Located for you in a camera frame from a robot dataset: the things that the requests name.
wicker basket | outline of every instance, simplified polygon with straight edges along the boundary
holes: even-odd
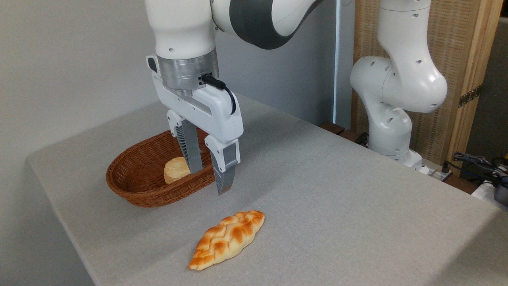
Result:
[[[166,131],[118,155],[106,172],[106,182],[116,194],[139,207],[160,207],[183,199],[215,181],[210,153],[204,142],[206,136],[198,129],[203,169],[195,174],[166,184],[165,164],[183,156],[177,139]]]

gray tablecloth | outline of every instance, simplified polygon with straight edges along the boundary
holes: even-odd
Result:
[[[155,209],[106,185],[111,161],[168,129],[156,104],[29,162],[97,285],[507,285],[508,215],[295,117],[239,97],[233,188]],[[186,269],[203,233],[237,211],[266,221],[238,256]]]

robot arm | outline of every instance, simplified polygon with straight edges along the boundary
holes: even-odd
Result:
[[[405,110],[430,113],[447,94],[447,83],[427,46],[431,0],[381,0],[377,37],[390,59],[358,60],[351,85],[369,118],[369,149],[426,172],[422,157],[409,149],[412,124]]]
[[[323,0],[214,0],[215,24],[262,49],[286,44]]]
[[[169,108],[171,132],[192,174],[203,168],[196,126],[209,134],[205,143],[219,194],[233,184],[243,123],[236,96],[216,79],[215,30],[275,49],[321,1],[145,0],[156,52],[147,63],[157,95]]]

bread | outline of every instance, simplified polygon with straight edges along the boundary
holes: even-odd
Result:
[[[164,181],[166,181],[166,184],[171,184],[190,174],[191,171],[183,157],[172,159],[164,167]]]
[[[187,268],[203,270],[239,254],[265,222],[258,211],[238,212],[205,232]]]

white wall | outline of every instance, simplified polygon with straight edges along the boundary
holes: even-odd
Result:
[[[334,0],[262,51],[217,39],[221,79],[312,123],[331,120]],[[91,280],[30,171],[28,154],[157,101],[143,1],[0,1],[0,285]]]

